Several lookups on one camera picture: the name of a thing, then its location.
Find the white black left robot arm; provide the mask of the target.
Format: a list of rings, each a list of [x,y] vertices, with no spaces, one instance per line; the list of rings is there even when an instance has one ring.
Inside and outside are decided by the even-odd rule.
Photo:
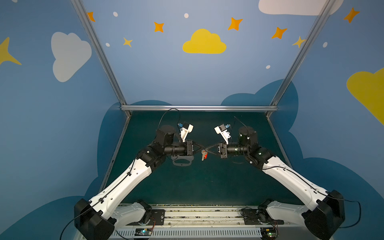
[[[74,207],[74,225],[87,240],[107,240],[112,233],[128,224],[146,225],[152,207],[140,200],[117,210],[125,197],[153,173],[168,156],[192,156],[194,142],[187,139],[193,125],[186,122],[175,129],[165,125],[157,129],[155,139],[141,149],[129,167],[109,186],[90,200],[81,199]]]

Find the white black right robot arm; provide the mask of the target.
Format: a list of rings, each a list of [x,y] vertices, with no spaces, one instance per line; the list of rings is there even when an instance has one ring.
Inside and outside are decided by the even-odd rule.
[[[285,164],[278,156],[259,145],[257,132],[243,126],[239,141],[231,143],[230,125],[215,127],[224,142],[218,144],[222,159],[242,155],[255,168],[274,178],[292,192],[303,205],[266,201],[258,207],[266,221],[281,220],[306,227],[320,240],[329,240],[345,221],[344,197],[336,190],[331,192],[312,183]]]

